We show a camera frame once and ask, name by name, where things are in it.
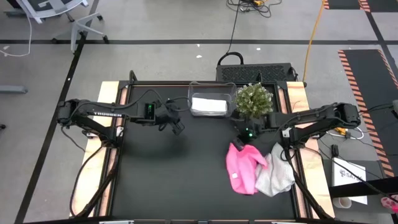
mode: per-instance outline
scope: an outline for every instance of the chair wheel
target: chair wheel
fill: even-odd
[[[109,40],[108,40],[108,36],[107,35],[103,36],[102,39],[104,40],[105,44],[109,44]]]

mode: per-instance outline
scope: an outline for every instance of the green plant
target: green plant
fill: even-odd
[[[244,85],[236,93],[236,109],[245,118],[259,118],[272,112],[272,96],[260,83]]]

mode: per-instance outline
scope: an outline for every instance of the white cloth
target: white cloth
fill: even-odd
[[[271,153],[265,156],[268,169],[263,169],[261,166],[256,168],[255,188],[270,197],[277,193],[289,191],[294,184],[292,167],[289,162],[280,159],[282,151],[282,146],[276,143]]]
[[[228,105],[225,100],[209,100],[192,97],[191,112],[204,116],[224,116]]]

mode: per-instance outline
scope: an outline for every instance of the pink cloth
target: pink cloth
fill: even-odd
[[[392,195],[391,196],[393,199],[398,200],[398,195]],[[385,208],[390,208],[392,209],[393,212],[398,213],[398,204],[395,203],[394,201],[392,201],[391,199],[387,198],[387,197],[383,197],[381,199],[381,204],[385,207]]]
[[[257,192],[254,187],[257,163],[262,164],[265,169],[267,168],[266,160],[254,146],[245,145],[242,151],[239,151],[232,143],[229,144],[229,151],[226,155],[226,169],[232,189],[235,192],[248,195]]]

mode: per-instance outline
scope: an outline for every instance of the orange and black striped mat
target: orange and black striped mat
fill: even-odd
[[[325,9],[362,9],[367,12],[398,12],[396,0],[325,0]]]
[[[339,50],[361,111],[398,99],[398,81],[380,50]],[[386,177],[398,174],[398,120],[390,109],[364,112],[363,121]]]

